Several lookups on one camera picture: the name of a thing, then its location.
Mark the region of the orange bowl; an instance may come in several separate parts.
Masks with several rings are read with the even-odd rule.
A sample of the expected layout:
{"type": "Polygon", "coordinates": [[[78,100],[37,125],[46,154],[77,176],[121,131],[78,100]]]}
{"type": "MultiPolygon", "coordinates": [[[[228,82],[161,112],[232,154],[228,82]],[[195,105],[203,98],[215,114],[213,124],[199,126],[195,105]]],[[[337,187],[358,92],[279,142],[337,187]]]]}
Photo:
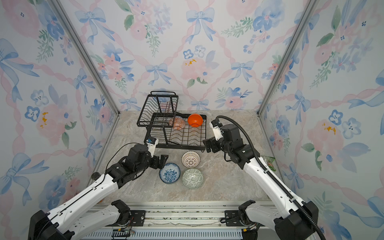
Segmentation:
{"type": "Polygon", "coordinates": [[[198,128],[203,124],[203,117],[199,114],[191,114],[188,117],[188,124],[193,128],[198,128]]]}

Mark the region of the red patterned bowl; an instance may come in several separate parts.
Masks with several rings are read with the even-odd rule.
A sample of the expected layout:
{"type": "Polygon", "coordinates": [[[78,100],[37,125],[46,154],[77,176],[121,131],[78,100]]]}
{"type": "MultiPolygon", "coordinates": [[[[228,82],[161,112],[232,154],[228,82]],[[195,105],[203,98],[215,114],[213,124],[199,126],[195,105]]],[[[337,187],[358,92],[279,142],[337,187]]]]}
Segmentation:
{"type": "Polygon", "coordinates": [[[174,130],[182,130],[185,128],[186,122],[182,117],[176,116],[169,120],[169,125],[172,126],[174,130]]]}

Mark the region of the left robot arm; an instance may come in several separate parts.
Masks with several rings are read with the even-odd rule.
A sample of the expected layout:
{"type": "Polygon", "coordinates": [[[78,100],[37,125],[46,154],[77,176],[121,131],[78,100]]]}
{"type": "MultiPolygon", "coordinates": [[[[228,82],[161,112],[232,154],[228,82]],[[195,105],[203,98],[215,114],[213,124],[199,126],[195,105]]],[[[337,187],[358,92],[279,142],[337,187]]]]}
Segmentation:
{"type": "Polygon", "coordinates": [[[138,179],[148,168],[163,169],[167,155],[155,156],[155,144],[136,144],[127,156],[108,167],[100,177],[64,204],[44,213],[38,211],[30,220],[30,240],[79,240],[105,226],[127,226],[134,219],[130,207],[122,200],[106,208],[84,214],[108,195],[138,179]]]}

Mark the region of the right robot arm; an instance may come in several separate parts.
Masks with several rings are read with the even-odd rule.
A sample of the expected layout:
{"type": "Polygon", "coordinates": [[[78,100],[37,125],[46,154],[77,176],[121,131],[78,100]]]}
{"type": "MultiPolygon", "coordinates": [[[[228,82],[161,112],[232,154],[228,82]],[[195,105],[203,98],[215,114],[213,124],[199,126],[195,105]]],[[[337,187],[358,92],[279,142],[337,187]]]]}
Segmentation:
{"type": "Polygon", "coordinates": [[[253,200],[241,204],[238,215],[247,230],[262,225],[274,230],[281,240],[308,240],[315,234],[318,207],[313,202],[303,201],[271,171],[243,129],[218,121],[212,121],[210,127],[214,136],[204,140],[206,151],[224,152],[225,161],[237,164],[251,176],[276,207],[271,210],[253,200]]]}

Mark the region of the blue floral bowl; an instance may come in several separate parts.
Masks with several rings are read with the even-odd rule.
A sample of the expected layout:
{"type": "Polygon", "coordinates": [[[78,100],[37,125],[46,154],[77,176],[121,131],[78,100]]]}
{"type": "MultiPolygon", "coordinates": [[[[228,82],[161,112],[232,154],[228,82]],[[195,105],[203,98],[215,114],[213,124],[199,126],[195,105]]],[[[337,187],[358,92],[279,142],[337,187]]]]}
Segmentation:
{"type": "Polygon", "coordinates": [[[159,177],[165,184],[173,184],[179,180],[181,176],[180,167],[175,163],[167,163],[159,171],[159,177]]]}

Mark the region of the green snack packet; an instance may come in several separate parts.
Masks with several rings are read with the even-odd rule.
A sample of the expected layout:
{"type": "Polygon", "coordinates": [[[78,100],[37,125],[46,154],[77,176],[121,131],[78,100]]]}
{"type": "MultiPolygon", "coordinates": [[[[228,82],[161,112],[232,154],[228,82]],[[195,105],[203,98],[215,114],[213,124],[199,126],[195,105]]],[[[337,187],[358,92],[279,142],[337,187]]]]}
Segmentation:
{"type": "Polygon", "coordinates": [[[271,171],[273,171],[273,172],[277,171],[276,168],[275,168],[275,165],[274,165],[274,162],[276,161],[276,159],[274,157],[262,156],[262,158],[267,163],[267,165],[268,165],[268,167],[270,168],[271,171]]]}

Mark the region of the white patterned bowl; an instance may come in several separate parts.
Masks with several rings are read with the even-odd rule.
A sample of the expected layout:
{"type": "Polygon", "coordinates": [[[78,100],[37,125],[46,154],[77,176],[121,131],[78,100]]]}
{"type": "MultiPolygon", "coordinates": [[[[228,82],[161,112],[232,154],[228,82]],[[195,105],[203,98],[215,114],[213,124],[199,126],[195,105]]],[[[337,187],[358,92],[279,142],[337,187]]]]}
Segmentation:
{"type": "Polygon", "coordinates": [[[183,154],[182,156],[182,164],[186,168],[195,168],[201,162],[201,158],[198,153],[194,151],[189,151],[183,154]]]}

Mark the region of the green patterned bowl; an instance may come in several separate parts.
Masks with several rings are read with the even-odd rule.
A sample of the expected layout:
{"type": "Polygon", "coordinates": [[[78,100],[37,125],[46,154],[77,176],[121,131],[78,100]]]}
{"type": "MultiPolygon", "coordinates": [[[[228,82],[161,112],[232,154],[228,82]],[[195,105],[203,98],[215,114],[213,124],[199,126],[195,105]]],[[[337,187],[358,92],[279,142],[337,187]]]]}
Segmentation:
{"type": "Polygon", "coordinates": [[[183,174],[183,185],[189,189],[198,189],[203,185],[204,176],[198,169],[188,169],[183,174]]]}

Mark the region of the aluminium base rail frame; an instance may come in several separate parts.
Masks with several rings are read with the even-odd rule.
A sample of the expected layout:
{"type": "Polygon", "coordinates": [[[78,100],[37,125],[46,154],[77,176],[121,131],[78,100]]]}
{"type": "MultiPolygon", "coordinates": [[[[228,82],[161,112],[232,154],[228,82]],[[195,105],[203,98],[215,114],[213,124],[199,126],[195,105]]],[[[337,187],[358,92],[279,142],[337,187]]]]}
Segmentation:
{"type": "MultiPolygon", "coordinates": [[[[255,201],[262,207],[275,210],[272,201],[255,201]]],[[[130,207],[134,217],[128,226],[184,226],[201,227],[221,225],[247,228],[240,221],[238,211],[243,204],[235,202],[149,202],[130,207]]]]}

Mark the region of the right aluminium corner post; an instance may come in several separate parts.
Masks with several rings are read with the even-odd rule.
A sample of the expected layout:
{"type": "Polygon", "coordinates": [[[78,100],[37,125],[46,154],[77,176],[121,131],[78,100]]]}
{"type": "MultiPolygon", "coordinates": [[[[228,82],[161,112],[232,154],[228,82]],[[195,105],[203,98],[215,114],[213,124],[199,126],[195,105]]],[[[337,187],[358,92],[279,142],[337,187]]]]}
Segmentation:
{"type": "Polygon", "coordinates": [[[298,41],[304,34],[305,28],[308,26],[310,18],[314,14],[314,10],[317,4],[318,4],[318,1],[310,0],[308,1],[308,4],[304,8],[304,11],[301,14],[301,17],[299,18],[299,23],[297,24],[294,34],[292,35],[292,38],[289,41],[289,44],[287,45],[287,49],[285,50],[282,56],[282,61],[279,64],[279,67],[276,70],[275,76],[273,77],[271,84],[267,88],[267,92],[263,98],[262,104],[260,105],[257,111],[259,118],[263,115],[263,112],[267,109],[267,105],[269,104],[269,100],[273,95],[274,89],[279,83],[280,77],[283,75],[283,71],[289,65],[291,57],[294,54],[294,51],[296,50],[296,47],[298,45],[298,41]]]}

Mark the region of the aluminium corner post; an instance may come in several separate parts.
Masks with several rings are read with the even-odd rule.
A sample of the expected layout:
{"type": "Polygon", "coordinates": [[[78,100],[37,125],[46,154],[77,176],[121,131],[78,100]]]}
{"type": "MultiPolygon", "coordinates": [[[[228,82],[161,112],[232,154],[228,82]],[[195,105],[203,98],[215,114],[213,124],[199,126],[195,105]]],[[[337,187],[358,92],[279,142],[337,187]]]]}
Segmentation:
{"type": "Polygon", "coordinates": [[[74,42],[75,48],[79,55],[81,56],[81,60],[84,62],[86,68],[91,73],[92,77],[94,78],[97,86],[100,88],[101,93],[104,95],[107,103],[111,106],[112,111],[118,116],[120,114],[120,111],[117,108],[117,105],[115,101],[113,100],[111,94],[109,93],[106,84],[101,79],[96,66],[94,65],[91,56],[89,55],[87,49],[85,48],[84,44],[81,41],[81,38],[76,31],[74,25],[72,24],[68,14],[66,13],[63,5],[60,1],[53,0],[48,1],[50,7],[54,11],[54,13],[57,15],[60,23],[63,25],[64,29],[67,31],[69,36],[71,37],[72,41],[74,42]]]}
{"type": "Polygon", "coordinates": [[[296,47],[298,45],[298,41],[304,34],[305,28],[308,26],[310,18],[314,14],[314,10],[317,4],[318,4],[318,1],[310,0],[308,1],[308,4],[304,8],[304,11],[301,14],[301,17],[299,18],[299,23],[297,24],[294,34],[292,35],[292,38],[289,41],[289,44],[287,45],[287,49],[285,50],[282,56],[282,61],[279,64],[279,67],[276,70],[275,76],[273,77],[271,84],[267,88],[267,92],[263,98],[262,104],[260,105],[257,111],[259,118],[263,115],[263,112],[267,109],[267,105],[269,104],[269,100],[273,95],[274,89],[279,83],[280,77],[283,75],[283,71],[289,65],[291,57],[294,54],[294,51],[296,50],[296,47]]]}

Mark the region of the left aluminium corner post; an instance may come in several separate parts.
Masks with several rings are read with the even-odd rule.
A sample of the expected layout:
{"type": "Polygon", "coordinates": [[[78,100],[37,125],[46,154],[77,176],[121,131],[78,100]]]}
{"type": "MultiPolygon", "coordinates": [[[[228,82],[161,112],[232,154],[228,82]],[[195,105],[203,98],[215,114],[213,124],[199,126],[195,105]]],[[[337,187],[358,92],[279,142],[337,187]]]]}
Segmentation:
{"type": "Polygon", "coordinates": [[[120,114],[120,111],[117,108],[117,105],[115,101],[113,100],[111,94],[109,93],[106,84],[101,79],[96,66],[94,65],[91,56],[89,55],[87,49],[85,48],[84,44],[81,41],[81,38],[76,31],[74,25],[72,24],[68,14],[66,13],[63,5],[60,1],[53,0],[48,1],[50,7],[54,11],[54,13],[57,15],[60,23],[63,25],[64,29],[67,31],[69,36],[71,37],[72,41],[74,42],[75,48],[79,55],[81,56],[81,60],[84,62],[86,68],[91,73],[92,77],[94,78],[97,86],[100,88],[101,93],[104,95],[107,103],[111,106],[112,111],[118,116],[120,114]]]}

